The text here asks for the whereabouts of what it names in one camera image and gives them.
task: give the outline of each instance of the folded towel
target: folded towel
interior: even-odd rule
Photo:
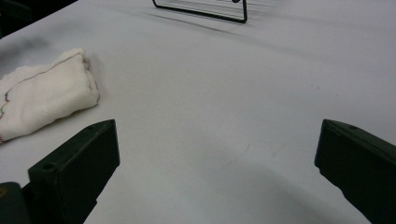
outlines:
[[[0,80],[1,143],[97,105],[99,91],[84,54],[71,49],[53,64],[19,67]]]

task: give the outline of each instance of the black wire rack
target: black wire rack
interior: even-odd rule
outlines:
[[[155,7],[223,21],[246,23],[247,0],[152,0]]]

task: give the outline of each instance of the white tabletop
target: white tabletop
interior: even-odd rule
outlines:
[[[83,47],[101,99],[0,146],[0,182],[115,119],[121,166],[87,224],[368,223],[314,158],[324,119],[396,144],[396,2],[261,3],[240,25],[80,0],[1,39],[1,76]]]

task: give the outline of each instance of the cloth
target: cloth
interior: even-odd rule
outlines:
[[[99,91],[84,55],[71,49],[52,64],[19,67],[0,80],[1,143],[97,105]]]

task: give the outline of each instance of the screw hole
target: screw hole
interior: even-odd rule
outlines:
[[[44,165],[44,170],[49,171],[55,168],[55,164],[54,163],[48,163],[46,165]]]

